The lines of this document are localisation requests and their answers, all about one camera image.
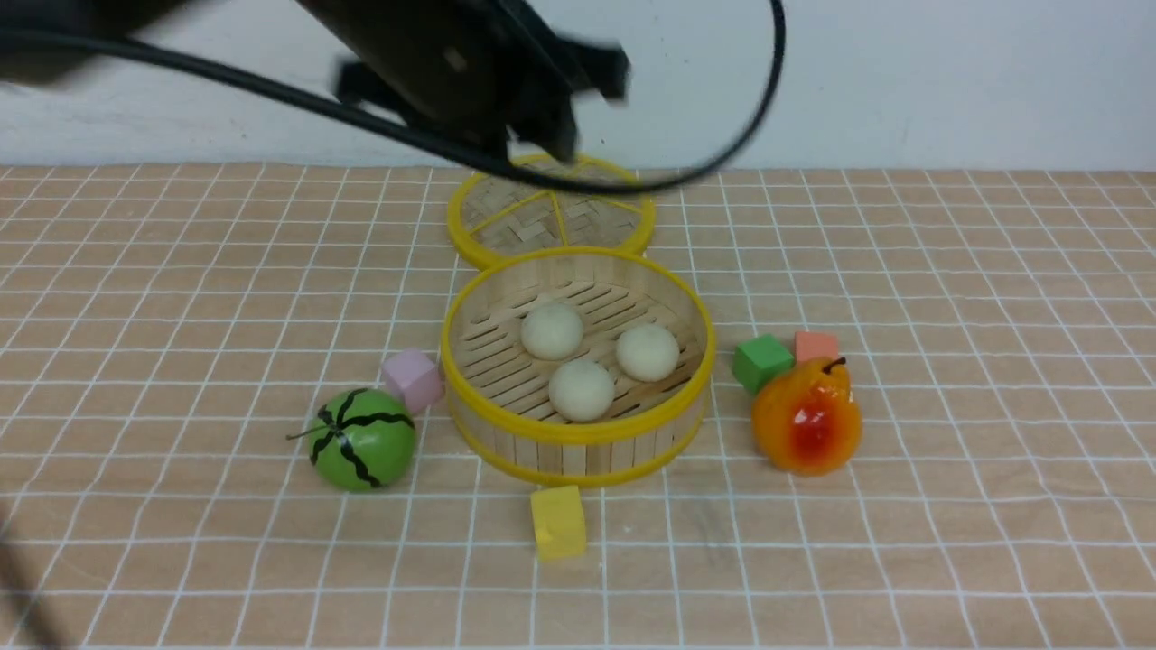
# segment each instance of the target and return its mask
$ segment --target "orange block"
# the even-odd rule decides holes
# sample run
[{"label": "orange block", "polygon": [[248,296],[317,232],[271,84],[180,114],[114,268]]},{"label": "orange block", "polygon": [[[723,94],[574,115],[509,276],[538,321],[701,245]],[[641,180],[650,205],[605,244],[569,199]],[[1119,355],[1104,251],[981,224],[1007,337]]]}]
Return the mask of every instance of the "orange block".
[{"label": "orange block", "polygon": [[838,359],[839,340],[822,332],[795,332],[795,365],[820,356]]}]

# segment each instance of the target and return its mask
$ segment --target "green block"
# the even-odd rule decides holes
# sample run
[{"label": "green block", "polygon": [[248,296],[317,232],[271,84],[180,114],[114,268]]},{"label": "green block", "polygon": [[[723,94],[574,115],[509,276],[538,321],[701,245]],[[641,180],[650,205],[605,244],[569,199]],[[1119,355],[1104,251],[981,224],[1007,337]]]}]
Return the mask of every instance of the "green block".
[{"label": "green block", "polygon": [[764,334],[734,350],[731,374],[751,396],[768,382],[794,367],[794,355],[777,338]]}]

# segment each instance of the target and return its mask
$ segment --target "white wall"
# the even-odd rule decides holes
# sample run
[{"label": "white wall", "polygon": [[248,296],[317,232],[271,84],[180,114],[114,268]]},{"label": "white wall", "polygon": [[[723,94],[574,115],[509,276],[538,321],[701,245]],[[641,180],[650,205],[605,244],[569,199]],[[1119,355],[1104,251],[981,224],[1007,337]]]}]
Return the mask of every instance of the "white wall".
[{"label": "white wall", "polygon": [[[629,109],[584,149],[687,165],[732,136],[770,54],[764,0],[536,0],[620,39]],[[739,165],[1156,169],[1156,0],[788,0],[779,99]],[[148,38],[325,91],[342,49],[288,0],[218,0]],[[267,101],[110,64],[66,95],[0,89],[0,162],[433,162]]]}]

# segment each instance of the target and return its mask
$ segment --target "yellow rim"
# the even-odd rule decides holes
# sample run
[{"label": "yellow rim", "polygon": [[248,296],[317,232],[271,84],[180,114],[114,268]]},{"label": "yellow rim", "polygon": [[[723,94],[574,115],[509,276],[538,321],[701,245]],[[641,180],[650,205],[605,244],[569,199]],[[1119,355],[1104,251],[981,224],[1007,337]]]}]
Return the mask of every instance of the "yellow rim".
[{"label": "yellow rim", "polygon": [[536,470],[531,470],[528,467],[523,467],[520,465],[514,465],[505,458],[494,453],[491,450],[487,449],[486,445],[481,443],[474,434],[469,431],[458,416],[457,409],[453,405],[450,405],[450,418],[453,419],[453,423],[458,427],[458,431],[461,437],[469,445],[469,449],[474,451],[482,460],[496,467],[499,472],[509,474],[516,479],[526,481],[528,483],[534,483],[539,486],[547,487],[558,487],[558,486],[578,486],[580,488],[602,488],[613,487],[622,483],[627,483],[633,480],[638,480],[647,474],[652,474],[664,466],[668,465],[672,460],[677,458],[680,453],[683,452],[690,443],[695,442],[695,437],[698,436],[698,430],[703,426],[703,420],[706,419],[706,409],[698,415],[695,420],[694,428],[688,433],[679,444],[672,446],[661,456],[655,456],[653,459],[643,463],[642,465],[635,465],[629,470],[623,470],[622,472],[612,472],[608,474],[598,475],[565,475],[565,474],[548,474],[546,472],[539,472]]},{"label": "yellow rim", "polygon": [[[698,310],[699,316],[703,318],[703,323],[706,325],[706,342],[703,346],[703,361],[698,365],[698,369],[695,370],[695,374],[690,376],[690,381],[682,386],[682,390],[674,393],[670,399],[644,413],[623,418],[622,420],[612,420],[609,422],[595,422],[592,424],[541,422],[539,420],[531,420],[529,418],[511,413],[510,411],[494,404],[477,392],[474,386],[469,385],[465,375],[462,375],[458,369],[458,362],[453,359],[453,350],[450,345],[450,326],[458,316],[461,302],[466,297],[468,297],[488,279],[506,268],[510,268],[511,266],[535,259],[573,254],[605,256],[639,264],[666,276],[695,303],[695,308]],[[600,249],[596,246],[569,246],[565,249],[544,249],[510,258],[496,266],[491,266],[482,271],[477,274],[477,278],[474,278],[468,285],[466,285],[465,289],[462,289],[458,294],[458,297],[453,300],[453,304],[450,306],[445,323],[442,326],[442,365],[445,370],[446,384],[449,384],[450,389],[458,394],[461,401],[481,415],[486,421],[501,429],[504,429],[516,436],[542,443],[603,444],[632,438],[657,429],[677,418],[687,408],[690,408],[690,405],[694,404],[695,399],[697,399],[703,390],[705,390],[710,384],[711,370],[714,367],[716,345],[714,325],[711,323],[710,311],[706,309],[702,298],[699,298],[698,295],[695,294],[695,291],[677,275],[649,259],[627,252],[612,249]]]},{"label": "yellow rim", "polygon": [[[544,160],[550,160],[550,157],[546,154],[535,154],[532,156],[514,158],[513,162],[516,164],[525,165]],[[627,182],[637,180],[633,173],[613,163],[608,163],[606,161],[598,158],[592,158],[590,156],[579,156],[578,168],[586,165],[603,169],[621,177],[623,180]],[[453,242],[454,248],[458,249],[458,252],[461,254],[462,259],[472,264],[479,271],[489,268],[503,260],[509,259],[507,256],[504,256],[497,251],[492,251],[479,244],[477,239],[474,238],[474,231],[467,229],[466,224],[461,220],[462,205],[466,202],[466,197],[469,195],[469,192],[484,178],[488,178],[488,176],[484,173],[474,173],[458,187],[458,190],[453,193],[453,197],[450,199],[449,215],[446,219],[446,227],[450,230],[450,241]],[[490,222],[496,221],[502,216],[505,216],[506,214],[517,209],[521,205],[525,205],[532,200],[540,199],[543,194],[548,193],[551,192],[546,192],[546,191],[535,192],[534,194],[524,199],[523,201],[514,204],[512,206],[507,206],[505,209],[490,216],[490,219],[488,219],[486,223],[483,223],[483,226],[488,226]],[[555,214],[557,215],[561,226],[562,214],[561,209],[557,206],[557,195],[556,193],[551,194],[554,194],[551,198],[555,204],[554,206]],[[654,235],[654,222],[657,219],[655,216],[657,208],[654,206],[654,201],[649,195],[644,195],[640,197],[638,207],[635,207],[624,204],[622,201],[615,201],[613,199],[601,199],[600,197],[598,198],[605,201],[607,205],[612,205],[615,207],[638,213],[639,215],[638,228],[635,229],[633,234],[631,234],[625,242],[623,242],[614,250],[640,256],[646,250],[646,245],[650,244],[651,236]],[[565,237],[565,228],[562,228],[561,232],[563,237],[562,243],[563,245],[566,245],[568,242]]]}]

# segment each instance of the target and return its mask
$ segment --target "toy block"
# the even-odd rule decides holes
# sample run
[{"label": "toy block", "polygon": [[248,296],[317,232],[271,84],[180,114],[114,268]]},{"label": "toy block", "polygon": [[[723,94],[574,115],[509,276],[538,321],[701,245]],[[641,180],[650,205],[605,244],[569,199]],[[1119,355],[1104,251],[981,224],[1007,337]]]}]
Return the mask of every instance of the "toy block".
[{"label": "toy block", "polygon": [[805,363],[820,356],[839,357],[839,340],[833,334],[795,332],[794,344],[795,363]]},{"label": "toy block", "polygon": [[437,364],[416,349],[407,349],[385,360],[381,383],[386,392],[405,402],[412,414],[423,411],[445,394]]},{"label": "toy block", "polygon": [[768,382],[792,367],[794,357],[791,350],[773,335],[764,334],[741,344],[734,350],[731,374],[749,394],[756,396]]},{"label": "toy block", "polygon": [[534,540],[541,560],[586,553],[586,512],[577,486],[540,489],[529,495]]}]

